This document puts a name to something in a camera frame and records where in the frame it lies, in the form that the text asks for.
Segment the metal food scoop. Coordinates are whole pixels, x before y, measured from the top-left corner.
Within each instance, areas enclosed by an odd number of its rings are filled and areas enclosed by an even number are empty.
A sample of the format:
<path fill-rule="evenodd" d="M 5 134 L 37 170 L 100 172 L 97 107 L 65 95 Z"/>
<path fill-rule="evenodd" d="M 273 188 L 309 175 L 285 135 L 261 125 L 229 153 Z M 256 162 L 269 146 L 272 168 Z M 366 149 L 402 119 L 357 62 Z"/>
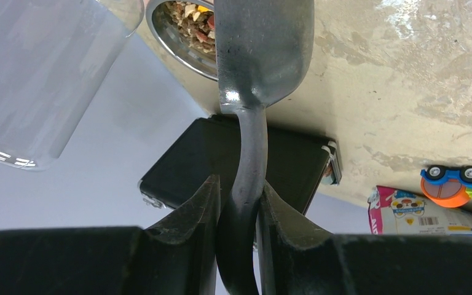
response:
<path fill-rule="evenodd" d="M 312 58 L 313 1 L 216 1 L 220 109 L 237 116 L 241 151 L 219 217 L 216 260 L 229 294 L 257 294 L 253 243 L 267 171 L 267 107 L 293 93 Z"/>

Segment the colourful pet food bag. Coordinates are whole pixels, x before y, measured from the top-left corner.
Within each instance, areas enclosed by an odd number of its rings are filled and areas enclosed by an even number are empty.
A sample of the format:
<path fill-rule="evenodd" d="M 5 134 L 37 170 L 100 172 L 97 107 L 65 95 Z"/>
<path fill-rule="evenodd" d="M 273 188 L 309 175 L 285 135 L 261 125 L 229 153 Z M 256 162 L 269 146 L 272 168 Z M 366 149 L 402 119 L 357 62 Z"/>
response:
<path fill-rule="evenodd" d="M 368 198 L 372 234 L 472 237 L 472 213 L 408 191 L 376 186 Z"/>

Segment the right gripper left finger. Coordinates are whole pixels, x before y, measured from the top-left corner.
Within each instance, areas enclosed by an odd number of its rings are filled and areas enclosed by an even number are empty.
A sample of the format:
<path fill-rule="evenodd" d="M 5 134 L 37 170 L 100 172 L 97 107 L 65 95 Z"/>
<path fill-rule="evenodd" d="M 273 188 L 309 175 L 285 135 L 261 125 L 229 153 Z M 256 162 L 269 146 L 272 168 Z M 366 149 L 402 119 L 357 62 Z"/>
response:
<path fill-rule="evenodd" d="M 0 230 L 0 294 L 214 294 L 220 180 L 147 229 Z"/>

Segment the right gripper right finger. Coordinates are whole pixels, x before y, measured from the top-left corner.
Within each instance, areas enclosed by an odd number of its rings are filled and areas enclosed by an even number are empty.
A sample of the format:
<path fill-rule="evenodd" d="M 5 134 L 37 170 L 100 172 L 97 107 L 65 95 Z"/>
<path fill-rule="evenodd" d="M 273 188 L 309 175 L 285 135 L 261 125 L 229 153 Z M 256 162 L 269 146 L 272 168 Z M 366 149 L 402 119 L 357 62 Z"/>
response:
<path fill-rule="evenodd" d="M 269 184 L 260 203 L 263 294 L 472 294 L 472 237 L 332 234 Z"/>

